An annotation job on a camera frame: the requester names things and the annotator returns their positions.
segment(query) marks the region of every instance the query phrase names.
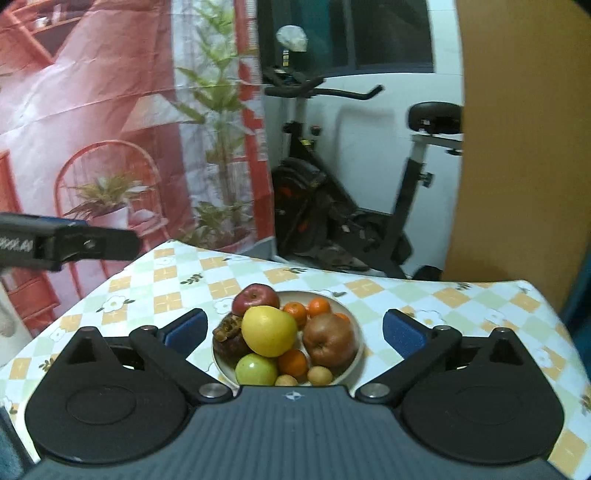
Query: logo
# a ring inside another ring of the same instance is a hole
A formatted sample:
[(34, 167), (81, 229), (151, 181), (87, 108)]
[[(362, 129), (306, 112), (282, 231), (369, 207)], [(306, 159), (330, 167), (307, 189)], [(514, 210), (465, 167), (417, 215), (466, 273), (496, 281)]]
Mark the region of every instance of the logo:
[(30, 252), (33, 250), (33, 240), (0, 236), (0, 249), (11, 252)]
[(304, 398), (304, 396), (296, 391), (292, 391), (289, 393), (286, 393), (285, 395), (283, 395), (287, 400), (291, 400), (291, 401), (296, 401), (299, 400), (301, 398)]

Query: red apple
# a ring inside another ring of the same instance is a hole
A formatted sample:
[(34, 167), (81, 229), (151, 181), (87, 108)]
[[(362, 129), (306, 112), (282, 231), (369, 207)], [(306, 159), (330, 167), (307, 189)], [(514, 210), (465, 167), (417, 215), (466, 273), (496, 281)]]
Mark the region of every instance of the red apple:
[(251, 283), (242, 290), (232, 302), (232, 313), (242, 317), (250, 307), (269, 305), (279, 308), (279, 295), (269, 285), (262, 283)]

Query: fruit bowl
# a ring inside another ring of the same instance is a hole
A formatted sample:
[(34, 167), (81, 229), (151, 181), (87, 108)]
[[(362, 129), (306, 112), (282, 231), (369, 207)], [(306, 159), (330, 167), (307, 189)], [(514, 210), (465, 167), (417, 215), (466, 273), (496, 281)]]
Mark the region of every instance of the fruit bowl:
[[(332, 308), (333, 313), (343, 313), (352, 322), (353, 331), (355, 333), (355, 339), (357, 341), (357, 346), (358, 346), (357, 353), (355, 353), (355, 356), (353, 357), (353, 360), (351, 361), (351, 363), (349, 363), (349, 365), (344, 365), (342, 367), (330, 369), (334, 375), (334, 379), (330, 383), (330, 385), (337, 385), (337, 384), (342, 383), (353, 372), (353, 370), (355, 370), (355, 367), (359, 364), (359, 362), (361, 361), (361, 359), (363, 357), (363, 350), (364, 350), (365, 346), (363, 343), (363, 334), (361, 331), (361, 326), (359, 325), (359, 322), (357, 321), (357, 319), (354, 317), (354, 315), (347, 308), (345, 308), (345, 306), (340, 304), (335, 299), (333, 299), (331, 297), (324, 296), (324, 295), (320, 295), (316, 292), (287, 290), (287, 291), (278, 291), (277, 294), (279, 295), (281, 307), (283, 307), (286, 303), (291, 302), (291, 301), (297, 301), (299, 303), (303, 303), (304, 305), (308, 305), (310, 300), (312, 300), (314, 298), (322, 297), (330, 303), (330, 307)], [(302, 337), (302, 332), (299, 331), (298, 335), (297, 335), (297, 340), (295, 341), (296, 343), (294, 344), (293, 348), (297, 348), (297, 349), (301, 350), (302, 352), (304, 352), (306, 357), (308, 357), (308, 360), (310, 360), (310, 357), (309, 357), (306, 349), (304, 348), (304, 345), (302, 344), (301, 337)], [(228, 360), (223, 358), (221, 355), (218, 355), (217, 352), (213, 349), (213, 346), (212, 346), (212, 355), (213, 355), (213, 361), (215, 362), (217, 369), (220, 371), (220, 373), (224, 377), (226, 383), (233, 388), (238, 388), (239, 384), (236, 380), (236, 374), (234, 372), (234, 367), (236, 366), (235, 362), (229, 362)], [(310, 383), (308, 381), (300, 381), (299, 385), (300, 386), (310, 386)]]

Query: table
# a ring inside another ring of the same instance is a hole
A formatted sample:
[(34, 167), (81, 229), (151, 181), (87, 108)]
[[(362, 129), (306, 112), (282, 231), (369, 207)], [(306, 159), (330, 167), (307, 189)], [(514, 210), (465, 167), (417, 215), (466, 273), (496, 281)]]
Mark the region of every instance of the table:
[(497, 326), (510, 327), (564, 407), (564, 429), (550, 461), (575, 480), (586, 480), (591, 474), (589, 379), (565, 327), (530, 283), (365, 277), (213, 252), (176, 241), (160, 245), (103, 283), (0, 371), (0, 398), (29, 452), (38, 458), (24, 425), (24, 407), (79, 327), (93, 325), (103, 336), (122, 336), (142, 325), (163, 327), (199, 307), (209, 318), (209, 333), (188, 360), (223, 381), (212, 359), (211, 330), (229, 311), (232, 297), (251, 283), (332, 296), (356, 316), (366, 349), (363, 370), (348, 385), (352, 391), (402, 360), (381, 333), (388, 309), (402, 310), (429, 327), (448, 324), (470, 336), (488, 336)]

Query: potted plant illustration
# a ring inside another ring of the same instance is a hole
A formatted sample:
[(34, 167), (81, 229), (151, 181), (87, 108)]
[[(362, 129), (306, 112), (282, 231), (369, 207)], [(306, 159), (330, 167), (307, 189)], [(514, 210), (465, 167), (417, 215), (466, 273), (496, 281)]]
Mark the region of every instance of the potted plant illustration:
[(93, 183), (71, 187), (81, 204), (65, 214), (88, 220), (95, 226), (127, 229), (129, 205), (148, 187), (124, 174), (100, 177)]
[[(218, 207), (210, 202), (199, 202), (195, 207), (198, 217), (197, 226), (179, 239), (180, 241), (193, 245), (194, 247), (221, 249), (230, 245), (237, 236), (245, 236), (247, 225), (252, 217), (247, 215), (247, 206), (238, 202), (232, 206)], [(241, 216), (243, 231), (236, 234), (233, 221), (236, 213)]]
[(236, 74), (239, 56), (234, 38), (233, 8), (212, 0), (203, 0), (201, 6), (195, 7), (204, 20), (203, 25), (197, 27), (203, 53), (201, 68), (199, 72), (178, 69), (191, 83), (193, 101), (174, 105), (195, 124), (204, 126), (208, 143), (205, 157), (208, 164), (217, 168), (223, 206), (199, 202), (195, 207), (197, 228), (184, 238), (194, 245), (201, 241), (202, 244), (197, 245), (200, 247), (221, 248), (248, 234), (244, 224), (248, 215), (242, 212), (246, 204), (238, 201), (230, 165), (244, 142), (245, 133), (251, 132), (239, 126), (244, 106), (239, 100)]

